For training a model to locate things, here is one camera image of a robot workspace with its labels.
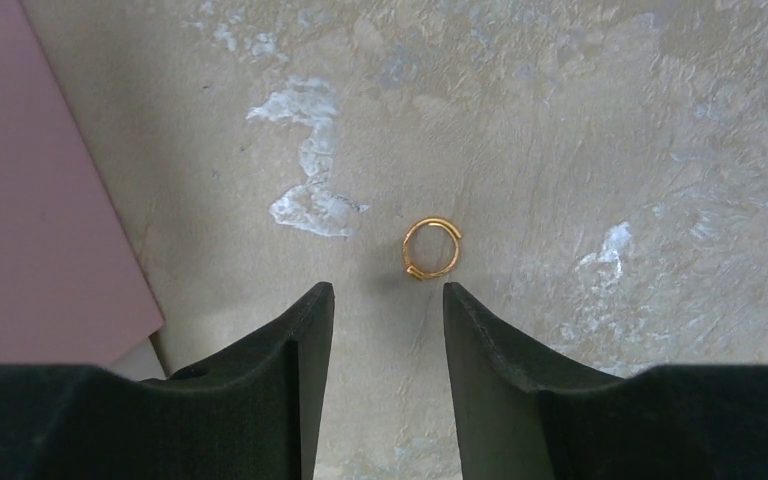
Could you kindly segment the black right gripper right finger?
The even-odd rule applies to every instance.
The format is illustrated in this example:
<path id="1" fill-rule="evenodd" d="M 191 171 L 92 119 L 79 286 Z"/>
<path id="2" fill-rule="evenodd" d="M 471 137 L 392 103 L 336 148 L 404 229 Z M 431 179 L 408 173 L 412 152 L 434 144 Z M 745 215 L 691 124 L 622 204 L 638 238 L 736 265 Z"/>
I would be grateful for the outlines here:
<path id="1" fill-rule="evenodd" d="M 768 365 L 578 363 L 443 289 L 467 479 L 768 479 Z"/>

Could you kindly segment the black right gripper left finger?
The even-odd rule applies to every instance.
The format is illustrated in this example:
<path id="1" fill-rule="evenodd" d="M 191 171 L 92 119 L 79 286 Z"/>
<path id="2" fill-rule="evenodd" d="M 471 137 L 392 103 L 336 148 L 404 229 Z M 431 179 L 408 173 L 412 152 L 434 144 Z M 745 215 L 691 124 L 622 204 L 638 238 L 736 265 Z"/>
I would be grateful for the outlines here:
<path id="1" fill-rule="evenodd" d="M 310 479 L 333 319 L 321 282 L 165 380 L 0 365 L 0 479 Z"/>

